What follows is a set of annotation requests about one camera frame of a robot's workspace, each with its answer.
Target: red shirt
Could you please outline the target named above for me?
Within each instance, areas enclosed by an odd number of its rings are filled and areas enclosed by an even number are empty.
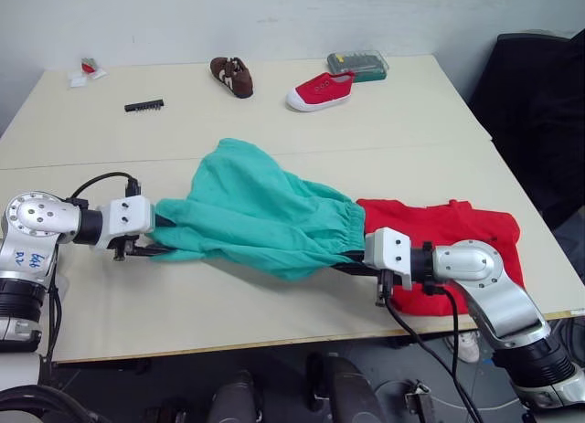
[[[512,215],[496,211],[476,210],[469,202],[449,201],[445,206],[418,208],[405,206],[399,201],[385,199],[359,199],[366,210],[366,233],[378,228],[390,227],[410,236],[413,248],[421,248],[422,242],[433,246],[449,246],[460,240],[481,240],[493,246],[504,260],[508,276],[524,287],[516,243],[520,228]],[[452,287],[447,288],[457,301],[459,313],[467,313],[464,297]],[[445,296],[426,295],[419,283],[412,291],[394,287],[394,305],[410,315],[451,315],[452,309]]]

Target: wooden table edge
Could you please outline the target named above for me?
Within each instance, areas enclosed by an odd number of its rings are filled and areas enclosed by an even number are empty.
[[[560,312],[552,312],[547,313],[544,315],[548,321],[551,320],[559,320],[562,318],[571,318],[575,316],[580,316],[577,314],[572,313],[571,311],[560,311]],[[459,324],[460,330],[469,330],[469,329],[476,329],[477,326],[472,321],[467,321]],[[425,333],[442,333],[442,332],[449,332],[449,330],[445,330],[444,327],[441,326],[431,326],[431,327],[416,327],[415,328],[417,333],[425,334]],[[106,356],[106,357],[94,357],[94,358],[86,358],[86,359],[64,359],[55,361],[57,364],[78,364],[78,363],[88,363],[88,362],[106,362],[106,361],[117,361],[117,360],[127,360],[127,359],[140,359],[140,358],[148,358],[148,357],[159,357],[159,356],[177,356],[181,354],[200,354],[200,353],[212,353],[212,352],[220,352],[220,351],[228,351],[228,350],[243,350],[248,348],[259,348],[259,347],[270,347],[274,345],[290,345],[290,344],[308,344],[308,343],[319,343],[319,342],[333,342],[333,341],[344,341],[350,339],[366,339],[366,338],[383,338],[389,336],[403,336],[408,334],[403,329],[393,329],[393,330],[386,330],[382,332],[373,332],[373,333],[349,333],[349,334],[333,334],[327,336],[313,336],[310,338],[292,338],[292,339],[281,339],[276,341],[264,341],[260,343],[247,343],[247,344],[233,344],[233,345],[219,345],[215,347],[206,347],[206,348],[195,348],[195,349],[187,349],[187,350],[177,350],[171,352],[157,352],[157,353],[146,353],[146,354],[131,354],[127,356]]]

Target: black tool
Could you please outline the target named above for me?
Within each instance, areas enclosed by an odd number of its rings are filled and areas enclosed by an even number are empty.
[[[124,105],[124,110],[126,112],[143,111],[143,110],[160,110],[162,106],[165,106],[165,103],[163,102],[162,99],[159,99],[159,100],[143,101],[142,103],[132,103],[130,105]]]

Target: brown and white shoe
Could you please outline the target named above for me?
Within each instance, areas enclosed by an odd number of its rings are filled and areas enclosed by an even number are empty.
[[[253,94],[252,77],[240,58],[214,58],[209,66],[211,74],[236,97],[246,99]]]

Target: red canvas sneaker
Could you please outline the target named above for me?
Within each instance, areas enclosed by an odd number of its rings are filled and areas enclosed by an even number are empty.
[[[289,91],[286,102],[298,111],[317,111],[349,100],[352,71],[341,74],[323,73]]]

